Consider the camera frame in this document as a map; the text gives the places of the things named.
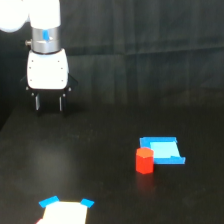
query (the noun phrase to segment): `blue tape square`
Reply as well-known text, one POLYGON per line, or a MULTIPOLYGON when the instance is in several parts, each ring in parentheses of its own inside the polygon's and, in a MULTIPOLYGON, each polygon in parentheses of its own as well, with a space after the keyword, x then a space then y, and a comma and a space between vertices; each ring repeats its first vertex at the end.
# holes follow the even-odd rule
POLYGON ((39 205, 40 205, 42 208, 46 208, 48 205, 53 204, 53 203, 55 203, 55 202, 57 202, 57 201, 59 201, 58 197, 57 197, 57 196, 54 196, 54 197, 45 199, 45 200, 43 200, 43 201, 40 201, 40 202, 39 202, 39 205))
POLYGON ((88 208, 91 208, 95 202, 90 201, 88 199, 82 199, 81 204, 87 206, 88 208))
POLYGON ((154 151, 155 164, 185 164, 186 158, 180 156, 175 137, 143 137, 140 147, 154 151))

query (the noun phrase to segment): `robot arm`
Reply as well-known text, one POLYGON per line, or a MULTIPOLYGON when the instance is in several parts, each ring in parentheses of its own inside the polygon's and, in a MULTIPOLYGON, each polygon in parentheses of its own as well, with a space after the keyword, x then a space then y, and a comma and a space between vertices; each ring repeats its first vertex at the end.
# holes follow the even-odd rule
POLYGON ((62 90, 65 97, 77 81, 69 76, 67 57, 60 44, 59 0, 0 0, 0 30, 15 32, 27 21, 32 28, 32 39, 26 41, 31 47, 26 89, 32 91, 39 110, 40 90, 62 90))
POLYGON ((27 4, 21 0, 0 0, 0 30, 8 33, 19 30, 28 18, 27 4))

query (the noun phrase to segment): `blue tape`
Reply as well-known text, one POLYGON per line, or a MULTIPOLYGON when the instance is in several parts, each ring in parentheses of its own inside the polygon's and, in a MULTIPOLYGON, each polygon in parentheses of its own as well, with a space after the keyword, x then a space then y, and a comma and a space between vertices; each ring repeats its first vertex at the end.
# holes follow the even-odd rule
POLYGON ((88 199, 82 199, 81 204, 87 206, 88 208, 91 208, 95 202, 90 201, 88 199))
POLYGON ((48 30, 43 30, 43 39, 46 41, 50 40, 48 30))
POLYGON ((50 204, 53 204, 55 202, 59 201, 58 197, 57 196, 54 196, 52 198, 48 198, 48 199, 45 199, 43 201, 40 201, 39 202, 39 205, 42 207, 42 208, 46 208, 46 206, 50 205, 50 204))
POLYGON ((150 142, 176 142, 177 139, 175 137, 143 137, 140 138, 140 146, 141 147, 149 147, 150 142))
POLYGON ((154 158, 155 164, 185 164, 185 157, 154 158))

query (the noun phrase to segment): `blue tape corner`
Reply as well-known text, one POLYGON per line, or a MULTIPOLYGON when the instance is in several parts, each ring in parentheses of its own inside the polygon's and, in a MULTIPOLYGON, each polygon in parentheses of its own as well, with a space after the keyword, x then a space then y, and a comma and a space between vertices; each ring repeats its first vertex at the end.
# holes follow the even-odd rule
POLYGON ((155 164, 185 164, 185 157, 154 158, 155 164))
POLYGON ((88 208, 91 208, 95 202, 90 201, 88 199, 82 199, 81 204, 87 206, 88 208))
POLYGON ((48 205, 53 204, 53 203, 55 203, 55 202, 57 202, 57 201, 59 201, 58 197, 57 197, 57 196, 54 196, 54 197, 45 199, 45 200, 43 200, 43 201, 40 201, 40 202, 39 202, 39 205, 40 205, 42 208, 46 208, 48 205))

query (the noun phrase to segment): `red block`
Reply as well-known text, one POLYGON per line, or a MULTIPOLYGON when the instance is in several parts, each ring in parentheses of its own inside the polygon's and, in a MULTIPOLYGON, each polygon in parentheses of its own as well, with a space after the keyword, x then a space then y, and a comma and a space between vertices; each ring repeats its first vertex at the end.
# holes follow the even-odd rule
POLYGON ((153 173, 153 150, 140 148, 136 152, 136 171, 142 174, 153 173))

